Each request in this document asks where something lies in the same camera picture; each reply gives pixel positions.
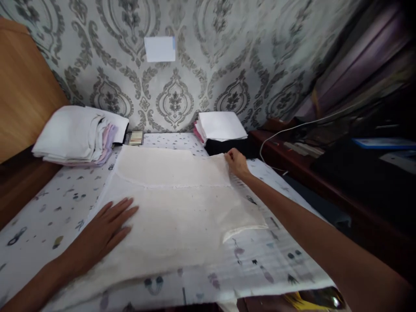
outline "hand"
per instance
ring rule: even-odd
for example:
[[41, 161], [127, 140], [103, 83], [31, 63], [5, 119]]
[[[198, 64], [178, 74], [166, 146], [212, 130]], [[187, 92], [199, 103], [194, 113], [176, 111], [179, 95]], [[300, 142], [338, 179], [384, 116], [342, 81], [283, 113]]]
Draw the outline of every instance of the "hand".
[[247, 167], [247, 160], [236, 148], [232, 148], [228, 153], [224, 154], [230, 170], [238, 178], [243, 180], [251, 175]]
[[106, 204], [56, 259], [66, 278], [87, 273], [129, 234], [131, 228], [121, 226], [139, 209], [126, 210], [132, 203], [132, 198], [125, 198], [113, 207], [112, 201]]

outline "wall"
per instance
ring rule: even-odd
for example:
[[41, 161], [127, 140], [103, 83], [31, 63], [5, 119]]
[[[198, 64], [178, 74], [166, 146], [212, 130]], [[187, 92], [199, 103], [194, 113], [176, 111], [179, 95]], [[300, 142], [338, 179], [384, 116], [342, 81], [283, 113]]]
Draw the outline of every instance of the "wall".
[[[200, 111], [251, 130], [287, 118], [359, 0], [1, 0], [28, 27], [65, 95], [149, 132], [190, 131]], [[175, 36], [148, 63], [145, 36]]]

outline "white cable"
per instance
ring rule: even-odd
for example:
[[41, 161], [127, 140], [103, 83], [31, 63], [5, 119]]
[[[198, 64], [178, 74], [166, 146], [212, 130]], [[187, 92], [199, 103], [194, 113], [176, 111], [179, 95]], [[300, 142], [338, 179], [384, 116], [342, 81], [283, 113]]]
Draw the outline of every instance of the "white cable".
[[[307, 125], [307, 124], [312, 124], [312, 123], [314, 123], [314, 122], [318, 122], [318, 121], [321, 121], [321, 120], [324, 120], [324, 119], [330, 118], [330, 117], [335, 116], [335, 115], [337, 115], [337, 114], [339, 114], [339, 113], [343, 113], [343, 112], [345, 112], [346, 110], [349, 110], [349, 109], [351, 109], [351, 108], [352, 108], [352, 107], [354, 107], [354, 106], [357, 106], [358, 104], [361, 104], [361, 102], [362, 102], [362, 101], [359, 101], [359, 102], [355, 103], [354, 105], [351, 105], [351, 106], [349, 106], [349, 107], [347, 107], [347, 108], [344, 108], [343, 110], [337, 111], [337, 112], [335, 112], [335, 113], [333, 113], [333, 114], [331, 114], [331, 115], [329, 115], [329, 116], [326, 116], [326, 117], [323, 117], [323, 118], [320, 118], [320, 119], [317, 119], [317, 120], [314, 120], [314, 121], [309, 121], [309, 122], [307, 122], [307, 123], [303, 123], [303, 124], [300, 124], [300, 125], [294, 126], [294, 127], [292, 127], [292, 128], [285, 129], [285, 130], [281, 130], [281, 131], [279, 131], [278, 133], [275, 133], [275, 134], [274, 134], [274, 135], [272, 135], [270, 138], [265, 139], [265, 140], [263, 141], [263, 143], [261, 144], [261, 146], [260, 146], [260, 157], [261, 157], [261, 160], [263, 161], [263, 163], [265, 163], [265, 164], [266, 164], [266, 162], [264, 161], [263, 155], [261, 154], [261, 151], [263, 150], [263, 146], [264, 146], [264, 144], [266, 143], [266, 141], [268, 141], [268, 140], [270, 140], [270, 139], [274, 138], [274, 137], [275, 137], [276, 135], [278, 135], [279, 133], [282, 133], [282, 132], [285, 132], [285, 131], [289, 131], [289, 130], [292, 130], [292, 129], [295, 129], [295, 128], [298, 128], [298, 127], [305, 126], [305, 125]], [[266, 164], [266, 165], [267, 165], [267, 166], [269, 166], [269, 167], [270, 167], [270, 168], [272, 168], [272, 169], [276, 169], [276, 170], [280, 170], [280, 171], [286, 171], [286, 170], [283, 170], [283, 169], [274, 168], [274, 167], [272, 167], [272, 166], [270, 166], [270, 165], [268, 165], [268, 164]]]

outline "blue book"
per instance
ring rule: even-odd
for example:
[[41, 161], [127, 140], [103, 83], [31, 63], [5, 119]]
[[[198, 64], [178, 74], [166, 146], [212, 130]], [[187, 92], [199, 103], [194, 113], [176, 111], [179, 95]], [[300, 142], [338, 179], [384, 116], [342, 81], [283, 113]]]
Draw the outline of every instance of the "blue book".
[[363, 138], [352, 139], [365, 149], [373, 150], [411, 150], [416, 148], [416, 142], [403, 138]]

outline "bed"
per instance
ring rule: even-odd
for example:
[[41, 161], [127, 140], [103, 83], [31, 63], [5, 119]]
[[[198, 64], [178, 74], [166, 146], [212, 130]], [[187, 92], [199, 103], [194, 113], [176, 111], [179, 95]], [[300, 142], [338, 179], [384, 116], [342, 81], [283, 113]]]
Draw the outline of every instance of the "bed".
[[[207, 156], [192, 133], [148, 133], [143, 146], [190, 150], [195, 156]], [[6, 281], [0, 283], [0, 298], [12, 297], [76, 238], [117, 161], [119, 150], [115, 149], [102, 168], [62, 168], [0, 232], [0, 280]], [[265, 183], [320, 216], [260, 160], [248, 160], [248, 166]], [[260, 205], [249, 189], [245, 191], [249, 200]], [[328, 275], [267, 207], [260, 209], [269, 229], [248, 230], [233, 236], [224, 244], [220, 262], [132, 280], [69, 310], [120, 311], [128, 305], [151, 309], [332, 286]], [[54, 310], [53, 301], [47, 310]]]
[[[114, 149], [101, 168], [62, 168], [32, 157], [30, 147], [47, 120], [69, 103], [25, 27], [0, 18], [0, 36], [4, 43], [0, 52], [1, 307], [86, 226], [120, 148]], [[195, 156], [207, 156], [191, 133], [145, 134], [144, 146], [184, 149]], [[249, 160], [248, 166], [255, 176], [318, 215], [260, 160]], [[222, 247], [223, 257], [210, 266], [179, 268], [131, 280], [68, 310], [152, 309], [332, 286], [328, 275], [267, 207], [243, 183], [239, 187], [247, 200], [259, 206], [268, 230], [248, 230], [233, 236]], [[55, 310], [53, 300], [45, 310]]]

